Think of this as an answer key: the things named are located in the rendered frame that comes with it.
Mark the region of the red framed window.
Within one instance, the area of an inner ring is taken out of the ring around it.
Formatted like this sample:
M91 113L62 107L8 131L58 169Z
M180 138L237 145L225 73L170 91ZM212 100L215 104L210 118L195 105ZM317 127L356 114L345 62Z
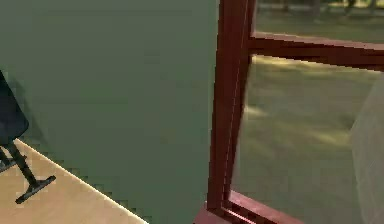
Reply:
M206 202L192 224L304 224L231 189L251 56L384 72L384 44L259 32L257 0L220 0Z

